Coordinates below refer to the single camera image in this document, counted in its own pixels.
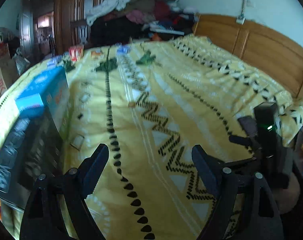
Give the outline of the black phone with screen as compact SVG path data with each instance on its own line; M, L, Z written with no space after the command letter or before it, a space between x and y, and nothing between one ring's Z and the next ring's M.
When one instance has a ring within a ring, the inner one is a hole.
M257 124L252 116L243 116L237 121L248 137L254 137L257 134Z

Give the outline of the black printed box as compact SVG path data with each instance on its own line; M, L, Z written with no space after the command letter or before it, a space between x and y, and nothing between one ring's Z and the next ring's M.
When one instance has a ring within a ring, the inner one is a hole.
M0 149L0 199L24 210L41 174L62 173L62 145L47 106L23 110Z

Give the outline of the wooden headboard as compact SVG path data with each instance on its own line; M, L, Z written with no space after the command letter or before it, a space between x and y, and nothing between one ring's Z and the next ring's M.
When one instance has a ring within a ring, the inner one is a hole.
M303 98L303 47L287 36L254 21L243 24L224 15L199 14L194 35L207 36L215 45L254 66Z

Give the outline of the blue white carton box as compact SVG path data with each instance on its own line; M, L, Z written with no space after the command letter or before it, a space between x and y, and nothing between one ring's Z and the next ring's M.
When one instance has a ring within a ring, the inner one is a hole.
M48 107L57 129L60 129L70 92L64 67L55 67L38 74L16 98L19 111Z

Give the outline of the yellow patterned bed blanket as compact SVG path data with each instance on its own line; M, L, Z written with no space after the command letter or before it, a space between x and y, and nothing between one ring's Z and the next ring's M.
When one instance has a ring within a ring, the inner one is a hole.
M303 126L303 98L208 38L188 35L90 49L76 62L64 56L31 67L0 97L0 149L21 113L16 98L55 67L64 67L70 92L58 129L60 175L99 144L109 149L85 199L104 239L198 239L216 200L199 177L192 148L200 145L225 163L250 159L252 150L229 136L246 137L237 119L254 117L263 102L278 106L284 147ZM303 239L303 176L295 154L288 188L271 192L283 239ZM20 239L23 213L0 199L0 239Z

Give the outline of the brown cardboard box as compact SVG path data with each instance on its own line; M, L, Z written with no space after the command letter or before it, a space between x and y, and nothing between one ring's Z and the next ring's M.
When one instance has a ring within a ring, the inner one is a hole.
M0 43L0 97L19 78L16 63L10 58L7 43Z

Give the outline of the red snack box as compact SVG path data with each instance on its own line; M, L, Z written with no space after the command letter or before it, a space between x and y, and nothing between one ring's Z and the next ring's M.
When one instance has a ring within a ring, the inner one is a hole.
M76 45L76 46L71 46L68 49L68 53L70 55L71 61L78 61L78 60L80 60L80 59L83 58L84 45L83 44L79 44L79 45Z

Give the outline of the wooden chair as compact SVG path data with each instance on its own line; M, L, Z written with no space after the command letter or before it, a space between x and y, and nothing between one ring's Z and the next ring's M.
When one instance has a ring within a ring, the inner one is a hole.
M85 49L90 48L91 27L85 19L70 22L72 45L83 45Z

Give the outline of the pile of clothes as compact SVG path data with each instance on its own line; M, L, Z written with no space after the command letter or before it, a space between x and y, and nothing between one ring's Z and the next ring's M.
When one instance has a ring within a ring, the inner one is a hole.
M178 0L104 0L85 16L94 47L132 40L169 41L193 32L199 18Z

